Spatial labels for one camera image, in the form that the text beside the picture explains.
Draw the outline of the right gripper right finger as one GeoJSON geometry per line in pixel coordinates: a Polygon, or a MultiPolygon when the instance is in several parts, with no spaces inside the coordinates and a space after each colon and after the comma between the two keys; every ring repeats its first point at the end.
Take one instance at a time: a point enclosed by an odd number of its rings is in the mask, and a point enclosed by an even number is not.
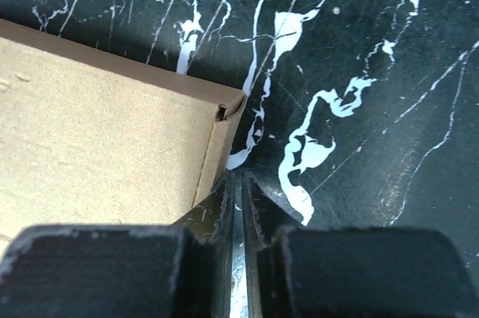
{"type": "Polygon", "coordinates": [[[301,228],[297,220],[267,196],[249,172],[242,175],[242,217],[247,253],[272,246],[289,252],[289,235],[301,228]]]}

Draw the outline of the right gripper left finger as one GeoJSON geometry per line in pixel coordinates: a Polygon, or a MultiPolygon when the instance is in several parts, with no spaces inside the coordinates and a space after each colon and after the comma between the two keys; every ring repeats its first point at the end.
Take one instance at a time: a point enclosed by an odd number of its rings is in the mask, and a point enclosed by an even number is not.
{"type": "Polygon", "coordinates": [[[188,228],[201,243],[230,242],[233,232],[235,173],[225,171],[212,191],[173,225],[188,228]]]}

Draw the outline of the brown cardboard box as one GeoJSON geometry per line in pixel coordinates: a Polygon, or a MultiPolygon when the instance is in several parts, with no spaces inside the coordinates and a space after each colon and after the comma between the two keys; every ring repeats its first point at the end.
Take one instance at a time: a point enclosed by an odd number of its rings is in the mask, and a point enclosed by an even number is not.
{"type": "Polygon", "coordinates": [[[214,187],[243,91],[1,22],[1,247],[37,224],[170,224],[214,187]]]}

